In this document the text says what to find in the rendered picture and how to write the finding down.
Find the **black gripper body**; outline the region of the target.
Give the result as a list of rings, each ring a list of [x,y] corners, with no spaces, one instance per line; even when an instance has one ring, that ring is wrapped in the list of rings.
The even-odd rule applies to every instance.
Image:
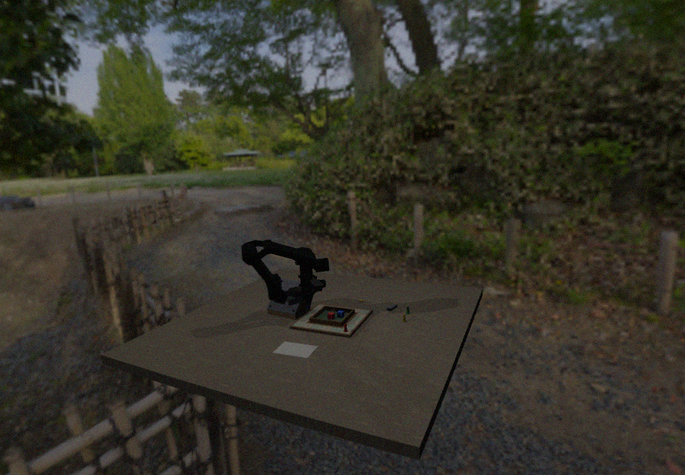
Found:
[[[302,295],[308,294],[308,290],[312,291],[310,288],[306,288],[306,281],[308,278],[311,277],[311,279],[314,278],[313,274],[310,275],[299,275],[298,278],[300,278],[300,284],[299,287],[301,288],[291,288],[288,290],[288,296],[292,297],[301,297]]]

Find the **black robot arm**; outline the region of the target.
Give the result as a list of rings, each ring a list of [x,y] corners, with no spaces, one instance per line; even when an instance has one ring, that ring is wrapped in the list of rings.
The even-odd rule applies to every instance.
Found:
[[[258,253],[256,250],[257,246],[263,247]],[[281,289],[281,278],[278,274],[272,274],[261,260],[265,255],[270,253],[295,260],[295,264],[300,265],[301,275],[310,275],[313,273],[313,269],[316,272],[329,271],[328,258],[316,259],[316,255],[311,249],[306,247],[294,248],[272,242],[271,240],[254,240],[243,244],[243,261],[247,265],[253,266],[262,280],[266,283],[269,300],[273,300],[273,302],[278,304],[285,303],[288,298],[288,293]],[[317,276],[314,276],[313,279],[309,277],[306,281],[306,288],[310,288],[313,292],[322,291],[322,288],[325,288],[325,286],[325,279],[317,280]]]

